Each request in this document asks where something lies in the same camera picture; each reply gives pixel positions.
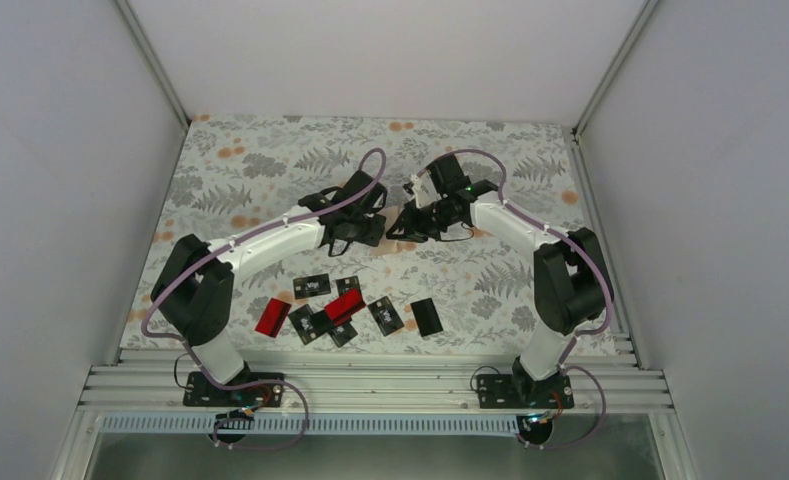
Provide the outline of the plain black card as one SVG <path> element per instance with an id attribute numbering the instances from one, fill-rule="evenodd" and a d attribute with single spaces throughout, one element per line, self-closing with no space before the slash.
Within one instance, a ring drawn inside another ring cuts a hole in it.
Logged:
<path id="1" fill-rule="evenodd" d="M 441 333 L 443 326 L 432 298 L 426 298 L 410 304 L 412 313 L 422 338 Z"/>

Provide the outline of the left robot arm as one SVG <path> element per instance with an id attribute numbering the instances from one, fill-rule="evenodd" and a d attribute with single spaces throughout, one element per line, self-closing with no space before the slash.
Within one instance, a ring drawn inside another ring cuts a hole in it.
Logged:
<path id="1" fill-rule="evenodd" d="M 248 391 L 246 363 L 226 330 L 236 283 L 324 245 L 378 245 L 387 193 L 377 178 L 357 171 L 344 186 L 306 195 L 243 233 L 211 241 L 190 234 L 176 242 L 150 294 L 151 308 L 176 329 L 219 402 L 236 404 Z"/>

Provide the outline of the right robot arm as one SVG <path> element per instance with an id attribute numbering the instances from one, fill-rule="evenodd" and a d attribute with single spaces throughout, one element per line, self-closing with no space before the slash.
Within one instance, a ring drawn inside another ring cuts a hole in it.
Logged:
<path id="1" fill-rule="evenodd" d="M 614 292 L 597 235 L 589 228 L 563 233 L 512 201 L 505 183 L 474 181 L 458 151 L 442 155 L 404 184 L 408 196 L 387 237 L 424 243 L 440 240 L 455 224 L 489 233 L 532 262 L 538 316 L 533 337 L 512 367 L 511 391 L 525 407 L 550 393 L 549 379 L 567 371 L 583 336 L 609 329 Z"/>

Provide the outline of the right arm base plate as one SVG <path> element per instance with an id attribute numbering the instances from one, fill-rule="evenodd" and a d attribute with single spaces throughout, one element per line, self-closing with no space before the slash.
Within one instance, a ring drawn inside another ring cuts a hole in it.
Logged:
<path id="1" fill-rule="evenodd" d="M 475 387 L 482 409 L 571 409 L 573 389 L 567 375 L 530 381 L 511 374 L 479 374 Z"/>

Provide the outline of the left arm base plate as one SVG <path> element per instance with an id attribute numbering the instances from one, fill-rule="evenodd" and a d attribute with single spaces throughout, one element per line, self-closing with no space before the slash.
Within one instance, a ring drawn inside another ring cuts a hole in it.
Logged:
<path id="1" fill-rule="evenodd" d="M 213 385 L 201 372 L 188 375 L 182 404 L 185 407 L 241 408 L 264 406 L 278 408 L 282 404 L 282 385 L 260 385 L 239 390 L 224 390 Z"/>

